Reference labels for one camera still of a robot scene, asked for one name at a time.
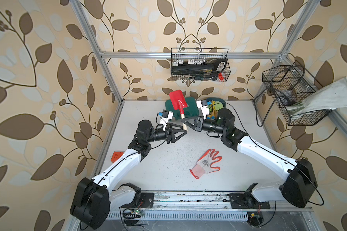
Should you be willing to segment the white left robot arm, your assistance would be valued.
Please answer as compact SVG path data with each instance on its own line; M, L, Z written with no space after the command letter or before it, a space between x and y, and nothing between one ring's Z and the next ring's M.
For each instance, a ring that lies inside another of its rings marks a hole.
M164 122L154 128L151 121L140 121L133 140L122 156L102 173L92 179L83 178L78 183L70 214L95 230L112 210L148 205L149 200L141 197L141 188L131 183L117 184L148 155L152 142L175 143L186 133L186 126Z

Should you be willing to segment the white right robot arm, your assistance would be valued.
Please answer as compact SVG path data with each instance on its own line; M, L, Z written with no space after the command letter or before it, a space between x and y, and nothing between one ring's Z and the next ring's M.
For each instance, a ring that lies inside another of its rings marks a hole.
M182 118L184 125L198 132L219 134L222 143L247 155L272 170L280 181L249 187L251 197L259 203L286 201L297 208L305 208L318 184L312 164L284 156L255 141L249 134L235 127L235 116L226 109L220 109L217 119L202 116Z

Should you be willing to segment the red shovel wooden handle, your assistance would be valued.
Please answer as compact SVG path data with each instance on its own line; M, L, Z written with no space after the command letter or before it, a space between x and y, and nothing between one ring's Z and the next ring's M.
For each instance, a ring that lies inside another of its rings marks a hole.
M187 102L181 90L175 90L169 93L170 100L172 102L174 110L179 110L181 119L185 119L185 111L187 108Z

